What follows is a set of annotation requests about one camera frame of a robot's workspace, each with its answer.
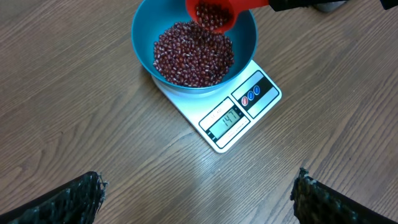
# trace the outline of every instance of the table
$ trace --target table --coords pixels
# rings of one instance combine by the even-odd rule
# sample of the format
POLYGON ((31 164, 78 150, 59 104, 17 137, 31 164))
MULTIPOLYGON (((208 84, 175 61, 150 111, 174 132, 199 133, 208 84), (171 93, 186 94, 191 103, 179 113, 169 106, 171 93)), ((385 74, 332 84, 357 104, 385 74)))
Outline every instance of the table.
POLYGON ((141 67, 140 1, 0 2, 0 213, 95 170, 96 223, 298 223, 299 167, 398 221, 398 8, 254 10, 281 102, 214 153, 141 67))

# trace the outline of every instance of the blue bowl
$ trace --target blue bowl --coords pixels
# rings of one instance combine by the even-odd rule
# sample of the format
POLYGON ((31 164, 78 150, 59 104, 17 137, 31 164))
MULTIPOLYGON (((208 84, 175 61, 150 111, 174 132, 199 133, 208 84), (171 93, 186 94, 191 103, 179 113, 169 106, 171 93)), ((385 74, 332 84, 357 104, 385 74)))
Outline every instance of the blue bowl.
POLYGON ((156 79, 180 91, 204 93, 223 86, 247 67, 257 47, 257 25, 250 11, 240 13, 235 26, 225 33, 233 43, 235 64, 229 69, 229 73, 225 75, 221 83, 209 87, 193 88, 169 83, 153 66, 154 43, 159 41, 159 35, 176 22, 190 20, 185 9, 185 0, 144 0, 132 21, 132 46, 141 64, 156 79))

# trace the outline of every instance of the white scale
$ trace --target white scale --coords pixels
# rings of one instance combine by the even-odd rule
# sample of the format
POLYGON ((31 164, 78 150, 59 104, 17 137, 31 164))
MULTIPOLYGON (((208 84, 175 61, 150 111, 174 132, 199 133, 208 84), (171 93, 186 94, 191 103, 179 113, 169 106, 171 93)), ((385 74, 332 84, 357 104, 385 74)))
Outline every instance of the white scale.
POLYGON ((277 85, 253 60, 236 78, 208 93, 184 93, 153 79, 218 153, 226 152, 282 98, 277 85))

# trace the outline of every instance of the red scoop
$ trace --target red scoop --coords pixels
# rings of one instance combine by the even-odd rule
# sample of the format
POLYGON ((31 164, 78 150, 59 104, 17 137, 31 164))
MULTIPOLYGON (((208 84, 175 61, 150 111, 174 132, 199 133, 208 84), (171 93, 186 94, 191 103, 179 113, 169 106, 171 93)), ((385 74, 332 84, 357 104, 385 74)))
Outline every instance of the red scoop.
MULTIPOLYGON (((185 0, 185 6, 191 18, 198 22, 198 16, 195 7, 203 0, 185 0)), ((204 0, 209 4, 220 4, 222 8, 227 8, 233 15, 233 18, 222 27, 215 29, 216 32, 224 33, 230 30, 236 22, 239 13, 245 10, 257 7, 268 6, 268 0, 204 0)))

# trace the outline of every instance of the digital number reading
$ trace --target digital number reading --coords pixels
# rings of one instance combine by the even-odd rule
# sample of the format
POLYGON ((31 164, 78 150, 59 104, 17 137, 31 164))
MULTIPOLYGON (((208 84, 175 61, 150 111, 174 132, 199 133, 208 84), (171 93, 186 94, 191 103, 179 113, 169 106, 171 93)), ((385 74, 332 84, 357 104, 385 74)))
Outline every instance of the digital number reading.
POLYGON ((225 132, 228 131, 238 120, 239 115, 234 109, 230 109, 224 116, 221 117, 211 128, 210 131, 216 138, 220 138, 225 132))

